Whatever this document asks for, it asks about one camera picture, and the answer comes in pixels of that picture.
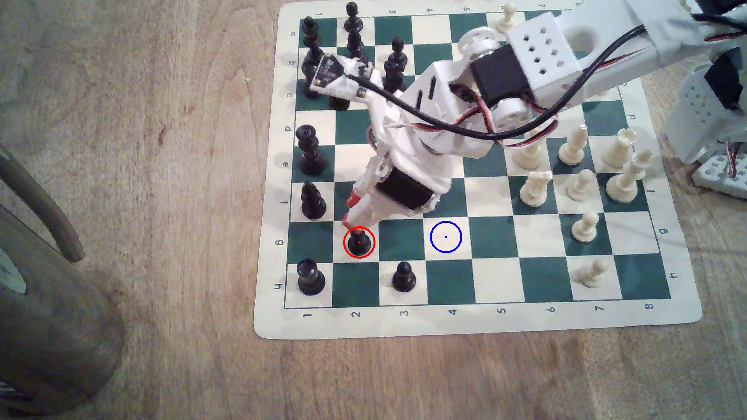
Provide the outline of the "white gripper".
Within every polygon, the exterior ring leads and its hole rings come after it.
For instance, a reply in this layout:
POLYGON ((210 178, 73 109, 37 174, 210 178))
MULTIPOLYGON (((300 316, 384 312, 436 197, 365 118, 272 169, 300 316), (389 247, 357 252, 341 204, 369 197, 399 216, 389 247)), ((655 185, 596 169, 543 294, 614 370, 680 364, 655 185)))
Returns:
MULTIPOLYGON (((465 59, 436 61, 395 98, 446 124, 493 133, 493 117, 484 116, 490 109, 472 88, 472 77, 464 76, 467 66, 465 59)), ((342 224, 348 229, 431 212, 451 188, 455 158, 481 158, 492 145, 425 122, 373 91, 367 109, 377 151, 347 200, 342 224)))

